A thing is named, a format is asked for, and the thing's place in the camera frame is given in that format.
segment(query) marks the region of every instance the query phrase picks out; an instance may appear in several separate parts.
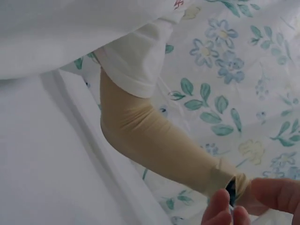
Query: floral bed sheet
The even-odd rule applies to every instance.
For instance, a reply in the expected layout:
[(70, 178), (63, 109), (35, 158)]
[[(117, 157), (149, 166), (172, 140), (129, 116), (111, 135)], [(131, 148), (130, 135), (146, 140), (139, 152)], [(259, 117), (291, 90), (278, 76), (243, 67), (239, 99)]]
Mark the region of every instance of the floral bed sheet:
[[(198, 0), (165, 53), (153, 97), (164, 116), (249, 177), (300, 179), (299, 1)], [(99, 100), (93, 54), (65, 69)], [(200, 223), (204, 196), (135, 166), (174, 225)]]

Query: hand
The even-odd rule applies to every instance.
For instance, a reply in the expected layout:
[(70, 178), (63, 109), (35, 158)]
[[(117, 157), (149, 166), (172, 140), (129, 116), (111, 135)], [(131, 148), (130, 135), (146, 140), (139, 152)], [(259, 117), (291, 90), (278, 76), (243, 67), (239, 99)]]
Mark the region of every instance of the hand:
[(251, 182), (253, 195), (262, 204), (292, 213), (292, 225), (300, 224), (300, 182), (291, 179), (262, 179)]
[(251, 192), (251, 182), (247, 186), (243, 195), (238, 199), (236, 205), (243, 206), (251, 215), (260, 216), (269, 208), (260, 203)]
[[(229, 212), (229, 194), (222, 189), (217, 191), (204, 212), (201, 225), (230, 225), (232, 217)], [(238, 206), (233, 211), (234, 225), (250, 225), (251, 221), (247, 211)]]

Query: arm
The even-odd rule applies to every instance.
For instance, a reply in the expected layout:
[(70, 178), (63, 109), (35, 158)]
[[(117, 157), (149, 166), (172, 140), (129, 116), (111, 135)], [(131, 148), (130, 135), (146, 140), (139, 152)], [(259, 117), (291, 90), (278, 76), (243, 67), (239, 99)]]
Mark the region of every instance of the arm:
[(95, 51), (101, 73), (101, 128), (120, 153), (146, 168), (211, 197), (235, 179), (248, 180), (212, 157), (150, 103), (165, 57), (165, 44), (183, 12), (160, 18)]
[[(212, 157), (157, 112), (148, 98), (135, 97), (101, 73), (101, 128), (108, 142), (131, 160), (207, 196), (225, 188), (234, 167)], [(236, 191), (244, 191), (243, 174)]]

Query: beige compression sleeve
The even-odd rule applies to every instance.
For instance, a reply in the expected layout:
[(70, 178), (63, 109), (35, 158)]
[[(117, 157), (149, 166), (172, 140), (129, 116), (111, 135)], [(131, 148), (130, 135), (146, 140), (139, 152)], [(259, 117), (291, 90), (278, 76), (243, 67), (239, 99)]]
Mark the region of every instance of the beige compression sleeve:
[(120, 153), (163, 177), (208, 197), (235, 178), (240, 196), (248, 184), (244, 174), (212, 157), (157, 112), (148, 98), (123, 91), (101, 73), (101, 128)]

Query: white shirt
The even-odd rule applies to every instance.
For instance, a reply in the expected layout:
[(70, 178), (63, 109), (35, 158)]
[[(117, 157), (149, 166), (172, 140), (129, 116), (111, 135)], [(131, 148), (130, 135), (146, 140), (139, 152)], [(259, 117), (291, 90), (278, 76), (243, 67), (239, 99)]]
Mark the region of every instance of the white shirt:
[(140, 98), (152, 96), (165, 58), (165, 46), (186, 5), (95, 51), (111, 80)]

